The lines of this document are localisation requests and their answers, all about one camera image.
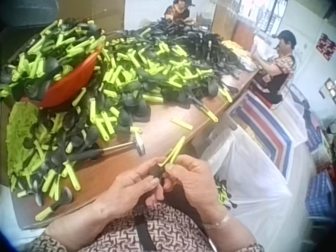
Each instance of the red bowl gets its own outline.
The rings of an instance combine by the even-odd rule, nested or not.
[[[99,53],[99,49],[93,52],[70,74],[56,81],[53,86],[48,89],[42,101],[33,102],[33,104],[42,108],[51,108],[73,98],[81,88],[88,84]]]

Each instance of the table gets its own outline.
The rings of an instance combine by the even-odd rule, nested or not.
[[[235,84],[242,88],[235,95],[236,101],[243,91],[248,87],[256,72],[242,72],[239,80]],[[206,106],[215,114],[227,110],[232,103],[217,96],[214,99],[204,99]],[[81,184],[81,190],[75,191],[69,179],[63,180],[62,184],[68,186],[72,192],[74,201],[66,206],[60,207],[53,215],[43,222],[37,223],[35,215],[52,204],[49,197],[46,198],[43,207],[36,205],[34,197],[17,198],[12,194],[13,206],[18,225],[21,229],[40,228],[48,225],[56,218],[69,214],[97,198],[103,191],[107,190],[113,183],[115,177],[123,171],[133,168],[145,160],[156,156],[165,156],[173,148],[182,136],[190,141],[198,132],[201,132],[209,123],[209,117],[199,111],[193,105],[190,109],[183,109],[178,106],[168,106],[164,104],[151,105],[151,121],[148,123],[136,123],[142,127],[142,140],[145,145],[146,155],[140,157],[136,149],[110,154],[102,157],[98,161],[90,161],[77,170],[76,175]],[[181,119],[194,126],[192,131],[170,122],[170,118]]]

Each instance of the hand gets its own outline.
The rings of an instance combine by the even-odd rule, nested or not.
[[[260,59],[260,56],[258,55],[258,52],[256,50],[251,54],[251,59],[258,61]]]
[[[198,211],[218,206],[218,191],[207,162],[180,155],[175,164],[167,164],[165,170],[170,175],[165,179],[165,191],[170,191],[177,180],[189,203]]]
[[[98,214],[111,221],[130,212],[143,194],[159,185],[159,179],[149,175],[149,171],[163,160],[157,157],[118,175],[111,187],[94,201]]]
[[[194,23],[194,19],[191,18],[191,17],[187,17],[187,18],[184,19],[183,21],[184,21],[185,23],[187,23],[187,24],[192,24],[192,23]]]

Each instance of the cap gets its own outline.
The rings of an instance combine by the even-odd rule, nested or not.
[[[285,42],[290,41],[293,49],[297,44],[296,37],[289,30],[283,30],[282,32],[279,33],[279,35],[272,35],[272,37],[273,38],[278,38],[278,39],[283,39]]]
[[[182,0],[182,1],[184,1],[185,4],[188,5],[188,6],[195,6],[195,5],[193,4],[193,1],[192,1],[192,0]],[[174,0],[174,4],[177,4],[178,2],[179,2],[179,0]]]
[[[188,5],[188,6],[195,6],[195,5],[193,4],[193,1],[192,1],[192,0],[183,0],[183,1],[184,1],[185,4]]]

